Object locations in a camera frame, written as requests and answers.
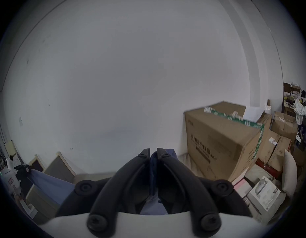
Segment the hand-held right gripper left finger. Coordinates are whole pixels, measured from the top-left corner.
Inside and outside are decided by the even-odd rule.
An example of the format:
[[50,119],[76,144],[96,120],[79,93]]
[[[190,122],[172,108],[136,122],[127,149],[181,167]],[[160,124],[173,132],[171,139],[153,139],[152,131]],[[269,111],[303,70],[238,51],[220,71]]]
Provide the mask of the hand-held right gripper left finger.
[[144,149],[112,177],[80,181],[56,217],[89,213],[88,230],[95,236],[112,236],[118,212],[139,214],[150,196],[150,155],[150,149]]

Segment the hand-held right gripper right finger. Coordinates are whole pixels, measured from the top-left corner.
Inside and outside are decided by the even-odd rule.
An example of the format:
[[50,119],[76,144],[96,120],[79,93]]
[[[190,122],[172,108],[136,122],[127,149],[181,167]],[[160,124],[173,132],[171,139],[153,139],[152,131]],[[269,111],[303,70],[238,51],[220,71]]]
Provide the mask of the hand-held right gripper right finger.
[[215,235],[222,226],[220,213],[252,217],[230,181],[198,177],[165,149],[156,155],[158,196],[168,214],[190,212],[194,235]]

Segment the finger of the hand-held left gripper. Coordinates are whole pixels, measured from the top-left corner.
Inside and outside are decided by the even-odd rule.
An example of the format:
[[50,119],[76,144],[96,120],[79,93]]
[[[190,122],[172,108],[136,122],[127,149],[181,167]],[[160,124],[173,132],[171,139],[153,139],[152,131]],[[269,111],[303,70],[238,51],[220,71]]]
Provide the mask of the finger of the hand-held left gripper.
[[16,178],[19,181],[26,180],[28,175],[31,173],[31,166],[28,164],[21,164],[16,166]]

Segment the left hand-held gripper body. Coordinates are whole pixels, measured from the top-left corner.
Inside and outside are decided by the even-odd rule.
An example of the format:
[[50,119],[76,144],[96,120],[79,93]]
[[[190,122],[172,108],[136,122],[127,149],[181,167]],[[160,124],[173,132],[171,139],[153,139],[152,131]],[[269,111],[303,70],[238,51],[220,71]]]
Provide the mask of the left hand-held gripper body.
[[24,200],[21,182],[16,178],[16,166],[21,165],[20,161],[15,162],[13,157],[6,158],[6,166],[1,170],[1,180],[10,195],[16,196],[18,200]]

